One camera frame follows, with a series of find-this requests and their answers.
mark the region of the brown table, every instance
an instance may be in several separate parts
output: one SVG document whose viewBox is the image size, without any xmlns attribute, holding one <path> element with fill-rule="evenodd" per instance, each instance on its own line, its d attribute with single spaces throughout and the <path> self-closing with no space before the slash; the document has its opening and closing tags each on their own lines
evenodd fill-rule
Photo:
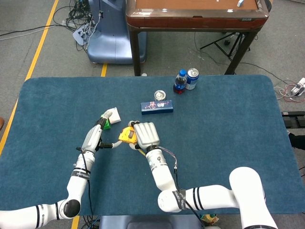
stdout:
<svg viewBox="0 0 305 229">
<path fill-rule="evenodd" d="M 134 75 L 141 75 L 142 31 L 241 32 L 245 35 L 225 74 L 233 74 L 269 17 L 264 0 L 127 0 Z"/>
</svg>

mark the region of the table top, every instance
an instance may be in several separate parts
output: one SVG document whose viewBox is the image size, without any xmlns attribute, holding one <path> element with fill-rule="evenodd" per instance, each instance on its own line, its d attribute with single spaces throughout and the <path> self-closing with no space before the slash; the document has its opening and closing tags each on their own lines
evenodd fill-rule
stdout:
<svg viewBox="0 0 305 229">
<path fill-rule="evenodd" d="M 135 28 L 259 28 L 268 19 L 264 1 L 127 0 L 126 20 Z"/>
<path fill-rule="evenodd" d="M 178 158 L 181 188 L 213 184 L 230 188 L 230 172 L 248 166 L 259 173 L 272 213 L 305 210 L 304 185 L 266 76 L 200 76 L 196 88 L 181 95 L 173 92 L 173 81 L 174 76 L 26 81 L 0 157 L 0 210 L 65 199 L 79 155 L 75 148 L 112 107 L 118 108 L 122 121 L 103 132 L 103 141 L 115 142 L 130 120 L 154 122 L 160 145 Z M 141 115 L 140 103 L 153 100 L 156 90 L 164 90 L 173 101 L 173 113 Z M 95 215 L 164 214 L 145 157 L 127 144 L 95 156 L 91 171 Z M 172 171 L 173 159 L 164 156 Z M 81 215 L 91 214 L 87 191 Z"/>
</svg>

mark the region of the soda can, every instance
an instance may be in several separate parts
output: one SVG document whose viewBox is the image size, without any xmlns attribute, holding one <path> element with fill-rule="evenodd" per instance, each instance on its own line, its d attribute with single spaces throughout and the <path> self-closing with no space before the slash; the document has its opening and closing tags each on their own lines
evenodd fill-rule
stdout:
<svg viewBox="0 0 305 229">
<path fill-rule="evenodd" d="M 185 88 L 187 90 L 192 90 L 195 88 L 197 80 L 199 77 L 199 71 L 195 68 L 190 68 L 187 71 L 187 80 L 186 80 L 186 85 Z"/>
<path fill-rule="evenodd" d="M 154 93 L 154 100 L 155 101 L 162 101 L 166 99 L 166 94 L 162 90 L 158 90 Z"/>
</svg>

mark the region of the yellow floor line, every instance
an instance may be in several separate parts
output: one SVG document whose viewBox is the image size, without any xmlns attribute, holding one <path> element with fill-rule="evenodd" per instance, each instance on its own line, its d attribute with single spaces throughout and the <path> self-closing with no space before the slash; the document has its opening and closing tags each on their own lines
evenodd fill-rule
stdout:
<svg viewBox="0 0 305 229">
<path fill-rule="evenodd" d="M 102 67 L 101 77 L 105 77 L 107 72 L 107 64 L 104 63 Z"/>
<path fill-rule="evenodd" d="M 72 221 L 71 229 L 77 229 L 79 221 L 80 221 L 80 216 L 74 217 Z"/>
<path fill-rule="evenodd" d="M 53 7 L 52 7 L 52 9 L 51 9 L 51 12 L 50 12 L 49 18 L 48 18 L 48 20 L 47 20 L 46 26 L 51 25 L 52 17 L 53 17 L 53 14 L 54 14 L 54 12 L 55 12 L 55 9 L 56 9 L 56 6 L 57 6 L 58 1 L 59 1 L 59 0 L 55 0 L 55 2 L 54 2 L 54 4 L 53 4 Z M 30 79 L 31 76 L 32 76 L 32 73 L 33 73 L 33 71 L 34 71 L 34 68 L 35 68 L 37 59 L 38 59 L 38 57 L 39 57 L 40 51 L 41 51 L 42 46 L 43 46 L 43 43 L 44 43 L 44 40 L 45 40 L 45 38 L 46 38 L 46 36 L 47 36 L 48 30 L 49 30 L 49 29 L 45 29 L 45 30 L 43 31 L 43 34 L 42 34 L 42 36 L 41 36 L 39 45 L 38 45 L 37 50 L 36 50 L 36 52 L 35 52 L 34 58 L 33 58 L 33 60 L 32 60 L 32 63 L 31 63 L 31 65 L 30 65 L 30 69 L 29 69 L 29 71 L 28 71 L 27 77 L 25 78 L 25 81 L 28 80 L 28 79 Z M 1 156 L 1 154 L 2 154 L 2 150 L 3 150 L 3 148 L 4 148 L 6 139 L 8 138 L 8 135 L 9 135 L 10 126 L 11 126 L 11 123 L 12 123 L 12 121 L 13 121 L 13 119 L 14 119 L 14 115 L 15 115 L 15 112 L 16 112 L 17 102 L 18 102 L 18 100 L 17 100 L 16 103 L 15 103 L 15 106 L 14 106 L 14 108 L 13 108 L 13 111 L 12 111 L 11 115 L 10 115 L 10 119 L 9 119 L 9 121 L 8 121 L 8 124 L 7 124 L 6 128 L 5 128 L 5 130 L 4 130 L 4 134 L 3 134 L 2 139 L 1 139 L 1 142 L 0 142 L 0 156 Z"/>
</svg>

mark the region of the black tripod stand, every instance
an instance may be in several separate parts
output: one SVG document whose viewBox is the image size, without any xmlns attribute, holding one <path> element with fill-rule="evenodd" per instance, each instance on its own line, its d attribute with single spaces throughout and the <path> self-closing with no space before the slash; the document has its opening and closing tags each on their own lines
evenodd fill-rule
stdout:
<svg viewBox="0 0 305 229">
<path fill-rule="evenodd" d="M 212 44 L 214 44 L 214 45 L 216 45 L 217 48 L 219 48 L 220 51 L 223 52 L 224 55 L 226 55 L 226 56 L 229 58 L 230 61 L 232 61 L 231 56 L 234 54 L 233 51 L 234 51 L 234 49 L 235 49 L 235 47 L 236 47 L 237 44 L 238 44 L 238 45 L 237 45 L 237 48 L 236 48 L 236 49 L 238 49 L 238 47 L 240 46 L 240 44 L 241 44 L 242 41 L 243 41 L 244 35 L 243 35 L 242 33 L 239 33 L 239 34 L 238 34 L 238 36 L 237 36 L 237 38 L 236 38 L 236 41 L 234 42 L 234 45 L 233 45 L 233 47 L 231 48 L 231 50 L 230 50 L 229 53 L 227 53 L 222 47 L 220 47 L 219 44 L 217 44 L 217 42 L 219 42 L 219 41 L 221 41 L 221 40 L 223 40 L 223 39 L 225 39 L 225 38 L 227 38 L 227 37 L 233 36 L 233 35 L 235 35 L 235 34 L 236 34 L 236 32 L 232 32 L 232 33 L 230 33 L 230 34 L 228 34 L 228 35 L 226 35 L 226 36 L 224 36 L 224 37 L 222 37 L 222 38 L 220 38 L 220 39 L 218 39 L 218 40 L 213 41 L 212 43 L 209 43 L 209 44 L 207 44 L 207 45 L 201 47 L 200 50 L 201 50 L 201 49 L 204 49 L 204 48 L 206 48 L 206 47 L 208 47 L 208 46 L 210 46 L 210 45 L 212 45 Z"/>
</svg>

